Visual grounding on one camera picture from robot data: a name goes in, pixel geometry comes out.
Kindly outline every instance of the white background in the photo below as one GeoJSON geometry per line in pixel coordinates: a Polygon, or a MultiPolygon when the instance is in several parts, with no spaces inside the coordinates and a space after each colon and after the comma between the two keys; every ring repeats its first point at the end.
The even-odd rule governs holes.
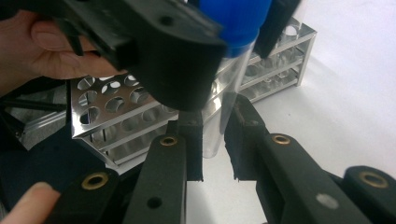
{"type": "MultiPolygon", "coordinates": [[[[396,1],[310,0],[318,31],[302,86],[255,104],[271,133],[293,136],[325,170],[368,165],[396,177],[396,1]]],[[[224,145],[189,183],[187,223],[265,222],[254,182],[233,180],[224,145]]]]}

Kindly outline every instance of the blue tube cap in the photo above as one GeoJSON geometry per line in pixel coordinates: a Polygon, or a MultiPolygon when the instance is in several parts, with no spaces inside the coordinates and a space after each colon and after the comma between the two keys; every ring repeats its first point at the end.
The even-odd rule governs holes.
{"type": "Polygon", "coordinates": [[[200,0],[200,9],[223,26],[220,37],[227,42],[227,57],[247,51],[259,35],[272,0],[200,0]]]}

